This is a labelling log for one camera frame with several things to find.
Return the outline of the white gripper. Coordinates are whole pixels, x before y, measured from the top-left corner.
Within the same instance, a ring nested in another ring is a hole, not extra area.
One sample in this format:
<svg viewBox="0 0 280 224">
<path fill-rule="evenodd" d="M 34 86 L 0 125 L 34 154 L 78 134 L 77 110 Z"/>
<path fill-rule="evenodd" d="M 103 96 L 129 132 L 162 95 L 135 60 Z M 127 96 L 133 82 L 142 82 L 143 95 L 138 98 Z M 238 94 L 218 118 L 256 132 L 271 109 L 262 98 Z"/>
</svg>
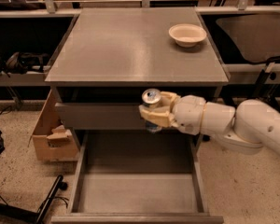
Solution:
<svg viewBox="0 0 280 224">
<path fill-rule="evenodd" d="M 175 123 L 175 127 L 182 133 L 196 135 L 200 132 L 206 105 L 204 98 L 194 95 L 180 98 L 177 93 L 162 91 L 161 104 L 163 106 L 155 108 L 140 105 L 140 116 L 163 128 Z"/>
</svg>

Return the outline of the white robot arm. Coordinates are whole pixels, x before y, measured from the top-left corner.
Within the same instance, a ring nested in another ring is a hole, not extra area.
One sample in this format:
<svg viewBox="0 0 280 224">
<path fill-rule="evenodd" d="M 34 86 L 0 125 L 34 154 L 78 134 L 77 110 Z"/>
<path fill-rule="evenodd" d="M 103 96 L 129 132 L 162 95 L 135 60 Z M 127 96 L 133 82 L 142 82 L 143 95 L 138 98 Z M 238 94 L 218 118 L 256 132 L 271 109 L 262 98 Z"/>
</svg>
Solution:
<svg viewBox="0 0 280 224">
<path fill-rule="evenodd" d="M 194 95 L 149 89 L 139 106 L 147 126 L 208 135 L 227 149 L 253 155 L 267 147 L 280 156 L 280 113 L 260 100 L 221 105 Z"/>
</svg>

